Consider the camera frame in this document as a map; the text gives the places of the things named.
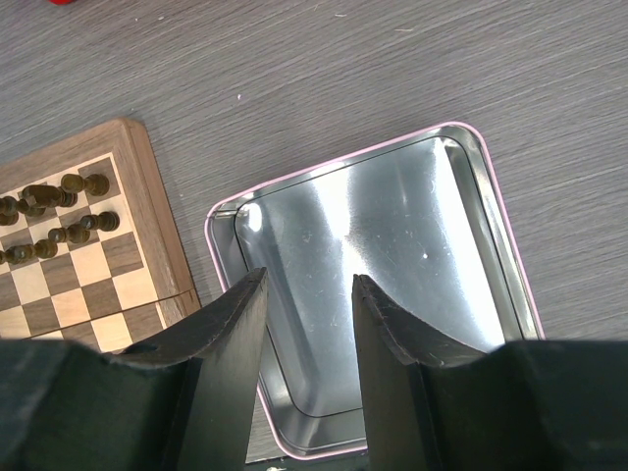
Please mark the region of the dark knight chess piece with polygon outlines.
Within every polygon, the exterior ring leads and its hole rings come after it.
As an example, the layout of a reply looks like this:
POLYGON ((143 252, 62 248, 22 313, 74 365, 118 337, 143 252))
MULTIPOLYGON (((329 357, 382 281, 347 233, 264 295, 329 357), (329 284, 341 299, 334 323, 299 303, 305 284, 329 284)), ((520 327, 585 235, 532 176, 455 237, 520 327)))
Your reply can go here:
POLYGON ((22 198, 30 207, 54 208, 72 207, 78 202, 76 193, 64 191, 59 186, 31 184, 22 191, 22 198))

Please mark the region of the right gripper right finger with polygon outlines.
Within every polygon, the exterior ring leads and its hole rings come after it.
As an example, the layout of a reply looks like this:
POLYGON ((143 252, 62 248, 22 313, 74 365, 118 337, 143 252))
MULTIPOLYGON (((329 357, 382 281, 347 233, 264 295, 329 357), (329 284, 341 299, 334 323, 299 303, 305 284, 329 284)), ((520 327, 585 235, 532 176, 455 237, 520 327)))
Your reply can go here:
POLYGON ((473 386, 494 358, 353 279, 352 313, 373 470, 493 470, 495 430, 473 386))

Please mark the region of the dark pawn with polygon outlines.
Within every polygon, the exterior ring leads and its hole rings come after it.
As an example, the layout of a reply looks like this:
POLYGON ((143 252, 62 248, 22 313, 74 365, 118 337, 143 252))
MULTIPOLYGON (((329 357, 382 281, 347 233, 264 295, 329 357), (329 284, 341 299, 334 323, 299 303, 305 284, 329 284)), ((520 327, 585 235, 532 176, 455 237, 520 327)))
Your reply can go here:
POLYGON ((51 229, 48 232, 48 238, 56 243, 82 244, 89 241, 90 231, 83 228, 80 224, 72 224, 66 228, 51 229))
POLYGON ((13 248, 8 249, 6 251, 4 250, 0 251, 0 263, 1 264, 15 265, 15 264, 18 264, 19 262, 20 262, 20 256, 13 248))
POLYGON ((113 232, 120 225, 120 217, 115 212, 105 211, 100 214, 85 215, 79 223, 88 231, 113 232))
POLYGON ((14 254, 19 261, 32 258, 49 259, 58 253, 58 244, 48 238, 41 239, 35 244, 23 244, 15 247, 14 254))

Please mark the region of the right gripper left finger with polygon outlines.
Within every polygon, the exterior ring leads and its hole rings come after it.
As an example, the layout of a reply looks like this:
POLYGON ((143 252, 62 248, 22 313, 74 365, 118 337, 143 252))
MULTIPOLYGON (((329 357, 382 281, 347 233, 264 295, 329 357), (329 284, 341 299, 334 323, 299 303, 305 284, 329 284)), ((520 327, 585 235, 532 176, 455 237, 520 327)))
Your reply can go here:
POLYGON ((268 274, 247 273, 218 299, 119 359, 142 376, 133 388, 127 470, 240 470, 251 429, 266 317, 268 274))

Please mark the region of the dark bishop chess piece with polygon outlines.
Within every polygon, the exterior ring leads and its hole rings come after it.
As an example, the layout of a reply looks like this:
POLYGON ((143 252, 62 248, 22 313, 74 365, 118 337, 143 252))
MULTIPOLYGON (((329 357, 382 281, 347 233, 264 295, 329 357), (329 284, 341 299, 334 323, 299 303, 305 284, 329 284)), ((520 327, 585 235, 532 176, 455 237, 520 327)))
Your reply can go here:
POLYGON ((29 206, 24 199, 16 199, 18 201, 18 211, 28 217, 39 217, 46 211, 45 207, 29 206))

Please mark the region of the dark rook piece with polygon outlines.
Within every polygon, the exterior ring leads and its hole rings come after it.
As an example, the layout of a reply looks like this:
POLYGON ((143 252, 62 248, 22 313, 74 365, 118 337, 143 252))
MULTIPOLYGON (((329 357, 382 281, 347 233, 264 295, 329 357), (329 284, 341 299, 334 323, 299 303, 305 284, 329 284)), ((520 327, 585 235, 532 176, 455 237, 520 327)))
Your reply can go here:
POLYGON ((109 180, 101 174, 82 177, 78 174, 66 174, 61 178, 61 188, 65 192, 86 192, 93 196, 105 195, 110 188, 109 180))

